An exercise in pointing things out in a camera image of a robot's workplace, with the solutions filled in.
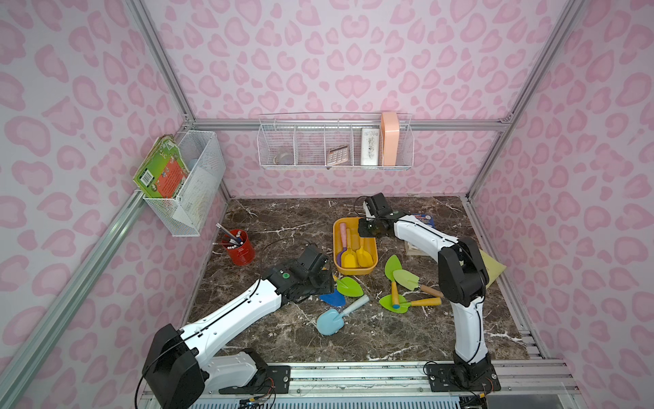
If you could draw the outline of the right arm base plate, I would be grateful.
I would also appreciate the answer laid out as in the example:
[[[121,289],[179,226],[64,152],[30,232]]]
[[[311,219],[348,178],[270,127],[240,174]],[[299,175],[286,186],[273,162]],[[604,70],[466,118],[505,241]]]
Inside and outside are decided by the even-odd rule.
[[[488,361],[474,365],[429,361],[423,368],[432,392],[473,392],[490,394],[502,389],[495,367]]]

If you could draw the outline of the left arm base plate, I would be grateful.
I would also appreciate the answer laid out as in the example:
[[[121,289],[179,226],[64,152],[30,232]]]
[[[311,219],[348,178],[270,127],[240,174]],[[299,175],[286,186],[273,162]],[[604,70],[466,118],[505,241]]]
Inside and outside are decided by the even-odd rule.
[[[242,387],[226,387],[219,390],[220,395],[258,395],[272,390],[274,394],[286,395],[289,393],[291,381],[291,367],[272,365],[258,369],[254,378]]]

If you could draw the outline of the light blue shovel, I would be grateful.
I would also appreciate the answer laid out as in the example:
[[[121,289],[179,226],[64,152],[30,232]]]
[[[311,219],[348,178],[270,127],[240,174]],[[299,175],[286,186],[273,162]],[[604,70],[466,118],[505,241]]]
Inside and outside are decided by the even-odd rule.
[[[339,332],[342,327],[344,327],[344,317],[354,313],[354,311],[359,308],[364,307],[366,303],[369,303],[370,298],[367,295],[362,296],[357,299],[354,303],[349,305],[347,308],[338,312],[335,309],[330,309],[318,317],[316,327],[318,332],[323,336],[331,336]]]

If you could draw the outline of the purple shovel pink handle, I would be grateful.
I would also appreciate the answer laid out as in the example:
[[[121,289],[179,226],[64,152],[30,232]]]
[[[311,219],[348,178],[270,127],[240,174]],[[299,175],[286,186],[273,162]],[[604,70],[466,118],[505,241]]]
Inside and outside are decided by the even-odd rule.
[[[341,250],[337,252],[337,266],[342,267],[342,255],[347,250],[347,224],[339,223],[339,240],[341,244]]]

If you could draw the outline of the small yellow shovel yellow handle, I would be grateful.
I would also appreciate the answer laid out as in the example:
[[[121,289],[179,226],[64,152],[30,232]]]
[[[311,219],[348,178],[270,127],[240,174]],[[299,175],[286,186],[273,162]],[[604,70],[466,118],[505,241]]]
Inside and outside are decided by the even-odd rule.
[[[355,255],[358,268],[368,269],[372,267],[374,262],[372,255],[365,248],[365,239],[357,235],[354,242],[357,244]]]

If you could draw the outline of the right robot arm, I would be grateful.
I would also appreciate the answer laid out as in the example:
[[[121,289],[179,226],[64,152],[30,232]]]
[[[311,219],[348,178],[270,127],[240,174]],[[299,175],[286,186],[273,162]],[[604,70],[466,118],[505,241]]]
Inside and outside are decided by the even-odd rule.
[[[454,315],[455,363],[470,371],[489,366],[491,357],[483,322],[489,274],[477,242],[469,237],[447,235],[409,213],[393,210],[383,194],[367,196],[363,207],[360,235],[406,241],[437,262],[439,288],[451,303]]]

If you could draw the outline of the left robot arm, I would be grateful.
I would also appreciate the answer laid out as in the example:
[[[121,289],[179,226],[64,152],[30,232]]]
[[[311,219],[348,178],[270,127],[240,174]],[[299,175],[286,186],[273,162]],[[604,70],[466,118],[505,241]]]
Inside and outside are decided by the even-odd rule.
[[[260,399],[281,392],[282,376],[253,349],[218,352],[261,318],[287,303],[301,303],[334,290],[330,259],[315,244],[296,259],[268,266],[255,283],[215,312],[180,329],[160,328],[141,379],[160,407],[189,408],[204,393],[234,392]]]

